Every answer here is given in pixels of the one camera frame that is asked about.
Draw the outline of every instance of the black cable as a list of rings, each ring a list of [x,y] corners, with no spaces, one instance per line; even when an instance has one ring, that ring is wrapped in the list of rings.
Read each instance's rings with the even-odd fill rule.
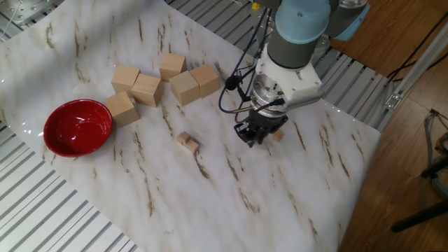
[[[259,21],[258,24],[257,24],[257,28],[255,28],[255,31],[254,31],[254,33],[252,34],[251,40],[249,41],[247,47],[243,50],[243,55],[239,58],[239,61],[238,61],[237,65],[235,66],[235,69],[234,69],[233,72],[232,72],[232,76],[234,76],[235,73],[237,72],[239,65],[241,64],[241,62],[242,62],[243,59],[244,59],[244,56],[246,55],[247,51],[248,51],[249,48],[251,47],[252,41],[253,41],[253,39],[255,38],[255,36],[257,35],[258,29],[260,28],[260,25],[261,25],[261,22],[263,21],[263,18],[264,18],[265,15],[266,15],[266,11],[267,11],[267,8],[263,11],[263,14],[261,15],[260,21]]]
[[[441,62],[442,62],[444,59],[446,59],[447,57],[448,57],[448,52],[446,52],[443,56],[441,56],[440,59],[438,59],[437,61],[435,61],[434,63],[432,63],[432,64],[428,67],[427,70],[432,69],[433,67],[437,66],[437,64],[441,63]],[[413,62],[413,63],[407,65],[406,67],[410,67],[410,66],[414,65],[415,63],[416,63],[416,62]],[[395,82],[395,81],[402,81],[402,80],[403,80],[403,78],[399,78],[399,79],[392,80],[392,81]]]
[[[244,93],[244,95],[247,97],[247,94],[249,93],[249,90],[251,89],[252,86],[252,81],[253,81],[253,77],[255,77],[255,72],[252,72],[252,77],[251,77],[251,81],[249,82],[249,85],[247,86],[246,92]],[[243,106],[244,101],[241,101],[241,103],[239,104],[238,109],[240,109]],[[242,121],[238,121],[238,115],[239,113],[235,114],[235,122],[236,123],[242,123],[245,121],[245,119],[243,119]]]
[[[258,57],[261,55],[261,52],[263,51],[263,47],[264,47],[264,45],[265,45],[265,40],[266,40],[266,38],[272,34],[272,32],[271,32],[271,33],[269,33],[268,35],[266,35],[266,33],[267,33],[267,28],[268,28],[268,26],[269,26],[269,21],[270,21],[270,19],[271,19],[271,14],[272,14],[272,10],[269,10],[269,13],[267,14],[267,19],[266,19],[265,31],[264,31],[264,33],[263,33],[263,39],[262,39],[261,42],[259,43],[260,46],[258,47],[258,52],[257,52],[257,54],[256,54],[255,57],[254,57],[254,58],[256,58],[256,59],[258,59]],[[250,72],[252,72],[253,70],[255,70],[255,67],[253,67],[250,71],[248,71],[247,73],[245,73],[245,74],[242,76],[242,78],[245,78],[245,77],[246,77],[248,74],[250,74]],[[249,82],[249,85],[247,86],[246,92],[244,93],[244,96],[245,96],[245,97],[247,97],[247,94],[249,93],[249,90],[251,89],[251,85],[252,85],[252,81],[253,81],[253,77],[254,77],[254,76],[255,76],[255,72],[252,73],[251,81]],[[241,103],[239,104],[238,109],[240,109],[240,108],[243,106],[243,103],[244,103],[244,100],[241,101]],[[236,123],[242,123],[242,122],[244,122],[244,120],[242,120],[242,121],[238,121],[238,115],[239,115],[239,113],[236,113],[236,114],[235,114],[235,122],[236,122]]]
[[[408,63],[413,56],[417,53],[417,51],[420,50],[420,48],[423,46],[423,44],[429,39],[431,34],[439,27],[440,24],[442,24],[443,20],[448,17],[448,12],[443,15],[442,18],[434,25],[434,27],[429,31],[429,33],[426,35],[426,37],[420,42],[420,44],[415,48],[414,52],[411,53],[411,55],[406,59],[406,61],[396,70],[394,74],[392,74],[392,77],[389,78],[388,83],[390,83],[397,75],[398,73],[403,70],[406,66],[406,63]]]
[[[249,48],[252,46],[252,42],[253,42],[253,40],[254,40],[254,38],[255,38],[257,32],[258,32],[258,29],[259,29],[260,26],[261,26],[261,23],[262,23],[262,21],[263,21],[265,15],[266,15],[266,12],[267,12],[267,8],[263,11],[263,13],[262,13],[262,17],[260,18],[260,21],[258,22],[257,27],[255,28],[255,31],[254,31],[254,33],[252,34],[251,40],[249,41],[249,43],[248,43],[248,45],[246,46],[246,48],[243,50],[243,55],[239,58],[239,61],[238,61],[237,65],[236,65],[236,67],[234,68],[234,70],[233,70],[231,76],[234,76],[234,75],[238,72],[238,70],[241,70],[241,69],[238,69],[238,68],[239,68],[239,65],[240,65],[241,62],[243,61],[244,56],[246,55],[246,53],[247,53],[247,51],[249,50]],[[269,22],[269,18],[270,18],[271,13],[272,13],[272,10],[269,10],[269,17],[267,18],[266,25],[267,25],[268,22]],[[254,70],[255,70],[255,67],[253,66],[251,70],[247,71],[247,72],[241,77],[241,80],[243,80],[245,77],[247,77],[247,76],[248,76],[252,71],[254,71]],[[240,112],[240,110],[241,110],[241,106],[239,107],[239,109],[237,109],[237,110],[233,110],[233,111],[226,110],[226,109],[224,109],[224,108],[222,107],[221,102],[222,102],[222,100],[223,100],[223,95],[224,95],[224,92],[225,92],[225,91],[226,91],[226,88],[224,87],[224,88],[223,88],[223,91],[221,92],[221,94],[220,94],[220,96],[219,96],[219,100],[218,100],[218,107],[219,107],[219,109],[220,109],[222,112],[224,112],[224,113],[236,113],[236,114],[241,113],[241,112]]]
[[[260,108],[257,108],[254,112],[259,112],[259,111],[266,109],[267,107],[270,107],[270,106],[283,105],[283,104],[285,104],[285,100],[276,99],[275,101],[271,101],[270,103],[263,105]]]

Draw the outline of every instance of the metal grating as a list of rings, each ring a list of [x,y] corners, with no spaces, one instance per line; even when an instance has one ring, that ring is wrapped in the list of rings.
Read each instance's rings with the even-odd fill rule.
[[[0,122],[0,251],[141,250]]]

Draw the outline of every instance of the marble surface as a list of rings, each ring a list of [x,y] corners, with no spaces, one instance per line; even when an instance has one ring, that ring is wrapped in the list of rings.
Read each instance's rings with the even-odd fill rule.
[[[159,107],[138,106],[97,152],[46,148],[54,109],[104,102],[117,64],[159,76],[168,52],[223,78],[242,53],[162,0],[66,0],[0,45],[0,119],[144,251],[336,251],[380,134],[323,100],[288,114],[281,143],[249,148],[218,92],[180,107],[164,83]],[[198,155],[176,142],[183,131]]]

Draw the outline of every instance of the wooden cube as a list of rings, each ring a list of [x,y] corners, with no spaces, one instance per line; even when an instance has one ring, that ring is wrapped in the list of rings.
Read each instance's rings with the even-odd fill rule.
[[[127,96],[126,91],[106,98],[106,106],[111,112],[117,126],[123,127],[140,119],[137,110]]]
[[[201,98],[219,90],[219,76],[209,64],[203,64],[190,71],[190,73],[199,83]]]
[[[182,132],[177,136],[177,141],[183,146],[186,146],[190,140],[191,136],[187,132]]]
[[[163,95],[162,80],[140,73],[131,92],[135,102],[157,107]]]
[[[140,69],[127,66],[117,66],[111,83],[115,93],[126,91],[127,95],[132,98],[131,89],[135,80],[140,74]]]
[[[283,132],[282,132],[280,129],[277,130],[277,131],[274,133],[274,135],[272,136],[272,138],[273,138],[275,141],[280,142],[281,139],[283,138]]]
[[[187,61],[183,55],[165,53],[159,67],[162,81],[169,81],[170,78],[187,71]]]
[[[189,104],[201,97],[199,84],[189,71],[169,79],[171,91],[182,106]]]
[[[189,140],[187,143],[187,148],[193,153],[196,154],[196,152],[199,150],[199,144],[197,144],[193,140]]]

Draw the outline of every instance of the cable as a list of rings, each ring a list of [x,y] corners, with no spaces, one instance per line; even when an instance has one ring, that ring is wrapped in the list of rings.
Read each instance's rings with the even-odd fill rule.
[[[413,56],[415,56],[417,51],[420,50],[420,48],[423,46],[423,44],[429,39],[431,34],[439,27],[440,24],[442,24],[443,20],[445,20],[445,18],[447,18],[447,17],[448,17],[448,12],[446,12],[445,15],[443,15],[443,17],[440,18],[440,20],[434,25],[434,27],[429,31],[429,33],[426,35],[426,37],[415,48],[414,52],[411,53],[411,55],[406,59],[406,61],[398,69],[395,70],[395,73],[393,73],[392,76],[389,78],[388,83],[390,83],[398,75],[398,73],[405,68],[406,63],[408,63],[413,58]]]
[[[255,31],[254,31],[254,33],[252,34],[251,40],[249,41],[247,47],[243,50],[243,55],[239,58],[239,61],[238,61],[237,65],[236,65],[235,69],[234,69],[233,72],[232,72],[232,76],[234,76],[235,73],[237,72],[239,65],[241,64],[241,62],[242,62],[243,59],[244,59],[244,56],[246,56],[247,51],[248,51],[249,48],[251,47],[252,41],[253,41],[253,39],[255,38],[255,36],[257,35],[258,29],[260,28],[260,25],[261,25],[261,22],[263,21],[263,18],[264,18],[265,15],[266,15],[266,11],[267,11],[267,8],[263,11],[263,14],[261,15],[262,18],[260,18],[260,21],[259,21],[258,24],[257,24],[257,28],[255,28]]]
[[[444,59],[446,59],[447,57],[448,57],[448,52],[446,52],[443,56],[441,56],[440,59],[438,59],[437,61],[435,61],[434,63],[432,63],[432,64],[428,67],[427,70],[432,69],[433,67],[437,66],[437,64],[441,63],[441,62],[442,62]],[[405,66],[405,68],[410,67],[410,66],[414,65],[415,63],[416,63],[416,62],[413,62],[413,63],[411,63],[411,64],[408,64],[408,65]],[[392,80],[392,81],[393,81],[393,82],[396,82],[396,81],[402,81],[402,80],[403,80],[403,78],[399,78],[399,79]]]
[[[428,165],[431,167],[435,162],[438,162],[438,160],[441,158],[437,158],[434,160],[433,157],[433,142],[431,141],[431,130],[433,128],[434,118],[439,118],[439,120],[442,122],[441,117],[443,117],[445,120],[447,119],[445,116],[440,115],[437,111],[431,110],[430,114],[425,118],[425,135],[426,135],[426,145],[428,147]],[[434,189],[437,191],[437,193],[443,197],[444,199],[448,200],[448,187],[440,180],[438,173],[434,175],[434,177],[431,180]]]
[[[244,59],[244,56],[246,55],[247,51],[248,51],[249,48],[251,47],[252,42],[253,42],[253,40],[254,40],[254,38],[255,38],[257,32],[258,32],[258,29],[260,28],[261,23],[262,23],[262,21],[263,21],[265,15],[266,15],[266,12],[267,12],[267,8],[263,11],[263,13],[262,13],[262,18],[260,18],[260,21],[258,22],[257,27],[255,28],[255,31],[254,31],[254,33],[252,34],[251,40],[249,41],[249,43],[248,43],[248,45],[246,46],[246,48],[243,50],[243,54],[242,54],[242,56],[239,58],[239,61],[238,61],[237,65],[235,66],[235,68],[234,68],[234,70],[233,70],[233,72],[232,72],[232,75],[231,75],[230,77],[235,76],[235,74],[238,72],[239,65],[241,64],[241,62],[242,62],[243,59]],[[241,80],[242,80],[243,78],[245,78],[247,75],[249,75],[249,74],[250,74],[252,71],[254,71],[254,70],[255,70],[255,67],[253,67],[251,70],[249,70],[247,73],[245,73],[244,76],[241,77]],[[241,112],[244,112],[244,111],[249,111],[250,109],[252,109],[252,108],[249,109],[249,107],[247,107],[247,108],[241,108],[241,107],[240,107],[239,109],[237,109],[237,110],[233,110],[233,111],[229,111],[229,110],[224,109],[223,106],[222,106],[222,104],[221,104],[221,102],[222,102],[222,100],[223,100],[223,95],[224,95],[224,92],[225,92],[226,90],[227,90],[226,87],[224,87],[224,88],[223,88],[223,91],[221,91],[221,94],[220,94],[220,96],[219,96],[219,100],[218,100],[218,107],[219,107],[219,109],[220,109],[222,112],[224,112],[224,113],[236,113],[236,114],[238,114],[238,113],[241,113]]]
[[[247,86],[246,92],[244,93],[245,96],[247,96],[247,94],[249,93],[249,90],[251,89],[253,77],[255,77],[255,72],[252,72],[251,81],[249,82],[249,85]],[[238,109],[240,109],[243,106],[243,103],[244,103],[244,101],[241,101],[241,103],[239,104]],[[236,123],[243,123],[243,122],[245,122],[247,120],[247,118],[245,118],[245,119],[243,119],[241,121],[238,121],[238,115],[239,115],[239,113],[235,114],[235,122]]]
[[[6,31],[8,31],[9,25],[13,22],[13,19],[15,18],[15,14],[17,14],[17,11],[20,8],[20,4],[22,4],[22,0],[19,0],[19,5],[15,9],[13,17],[9,20],[8,24],[6,25],[5,29],[3,30],[3,34],[0,36],[0,40],[5,36]]]
[[[270,103],[263,105],[260,108],[257,108],[254,112],[259,112],[259,111],[266,109],[267,107],[270,107],[270,106],[283,105],[283,104],[285,104],[285,100],[276,99],[275,101],[271,101]]]

